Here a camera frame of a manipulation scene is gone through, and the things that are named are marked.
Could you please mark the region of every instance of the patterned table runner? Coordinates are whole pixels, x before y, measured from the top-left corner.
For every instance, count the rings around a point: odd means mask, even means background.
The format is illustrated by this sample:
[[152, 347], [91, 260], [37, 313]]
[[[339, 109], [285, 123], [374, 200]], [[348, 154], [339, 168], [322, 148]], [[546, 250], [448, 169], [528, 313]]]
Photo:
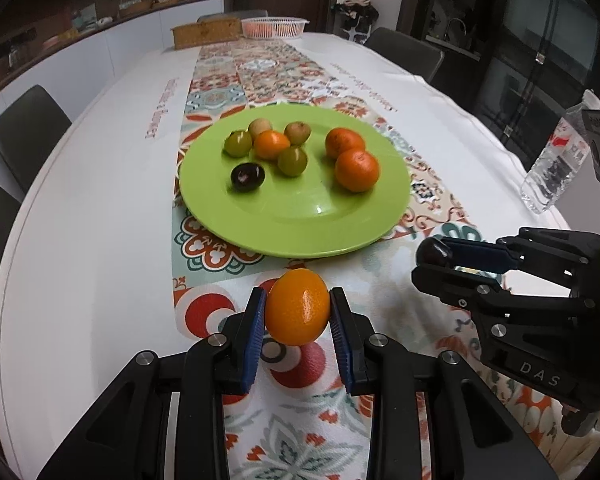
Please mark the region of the patterned table runner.
[[[552, 457], [564, 444], [557, 442], [559, 404], [483, 367], [469, 315], [417, 293], [411, 285], [415, 250], [425, 237], [481, 240], [480, 232], [429, 164], [352, 89], [283, 41], [205, 46], [189, 88], [178, 167], [195, 139], [218, 119], [246, 107], [282, 102], [332, 108], [388, 137], [411, 173], [410, 206], [375, 244], [344, 256], [304, 262], [263, 256], [216, 237], [187, 211], [176, 179], [172, 265], [178, 330], [193, 341], [218, 332], [228, 315], [244, 309], [254, 286], [269, 290], [287, 269], [310, 268], [329, 288], [342, 286], [353, 311], [369, 316], [376, 331], [409, 350], [437, 355], [451, 349], [462, 354], [554, 467], [559, 465]], [[503, 281], [501, 276], [485, 275]], [[286, 347], [266, 335], [251, 393], [224, 398], [232, 478], [365, 478], [372, 407], [371, 396], [352, 398], [344, 391], [329, 330], [300, 348]], [[427, 479], [429, 438], [423, 396], [418, 396], [418, 407], [422, 477]]]

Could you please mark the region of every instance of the plastic water bottle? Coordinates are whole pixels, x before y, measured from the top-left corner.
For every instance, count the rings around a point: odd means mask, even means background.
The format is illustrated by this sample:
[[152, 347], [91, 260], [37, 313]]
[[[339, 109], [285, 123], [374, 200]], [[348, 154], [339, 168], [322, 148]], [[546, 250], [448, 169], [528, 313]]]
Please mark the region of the plastic water bottle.
[[585, 90], [582, 102], [568, 108], [549, 137], [544, 150], [520, 188], [526, 206], [540, 214], [549, 209], [580, 169], [589, 155], [589, 145], [582, 138], [582, 110], [600, 110], [600, 99]]

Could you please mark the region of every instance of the plate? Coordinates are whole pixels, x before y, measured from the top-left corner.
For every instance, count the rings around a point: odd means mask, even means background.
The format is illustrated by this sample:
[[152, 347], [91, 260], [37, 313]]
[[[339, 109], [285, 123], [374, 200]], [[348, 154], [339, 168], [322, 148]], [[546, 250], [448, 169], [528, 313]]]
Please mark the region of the plate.
[[[258, 117], [279, 132], [293, 121], [311, 126], [303, 146], [309, 162], [301, 176], [284, 176], [274, 162], [257, 160], [253, 150], [244, 158], [224, 153], [229, 134]], [[364, 137], [380, 163], [380, 179], [367, 192], [349, 192], [334, 179], [324, 138], [337, 126]], [[236, 192], [231, 171], [248, 161], [264, 168], [264, 183], [253, 192]], [[410, 177], [391, 142], [369, 124], [327, 108], [281, 104], [219, 120], [194, 140], [180, 166], [180, 190], [191, 214], [227, 242], [270, 256], [319, 258], [369, 245], [394, 227], [409, 201]]]

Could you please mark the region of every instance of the orange fruit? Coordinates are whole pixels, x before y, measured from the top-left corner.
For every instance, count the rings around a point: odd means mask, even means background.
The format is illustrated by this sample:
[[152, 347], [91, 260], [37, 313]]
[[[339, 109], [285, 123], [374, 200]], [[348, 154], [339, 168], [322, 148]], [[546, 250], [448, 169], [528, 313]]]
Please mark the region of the orange fruit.
[[293, 269], [271, 287], [264, 309], [264, 325], [277, 342], [302, 346], [318, 339], [329, 321], [327, 286], [315, 272]]
[[262, 132], [253, 141], [256, 155], [264, 160], [276, 160], [278, 155], [289, 146], [291, 146], [291, 142], [286, 135], [274, 130]]
[[327, 148], [327, 156], [336, 159], [347, 150], [364, 150], [365, 139], [348, 128], [334, 128], [324, 139], [324, 147]]
[[380, 178], [380, 164], [369, 152], [349, 150], [336, 160], [336, 180], [349, 191], [360, 193], [371, 189]]

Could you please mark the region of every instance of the woven basket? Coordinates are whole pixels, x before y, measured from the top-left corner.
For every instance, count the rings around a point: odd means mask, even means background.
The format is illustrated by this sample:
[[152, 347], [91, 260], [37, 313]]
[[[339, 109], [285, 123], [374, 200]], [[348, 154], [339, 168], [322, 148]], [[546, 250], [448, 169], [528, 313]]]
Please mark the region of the woven basket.
[[252, 40], [292, 40], [302, 35], [307, 23], [302, 18], [245, 18], [242, 33]]
[[173, 44], [176, 50], [192, 46], [233, 41], [240, 38], [240, 20], [213, 20], [212, 22], [187, 23], [173, 27]]

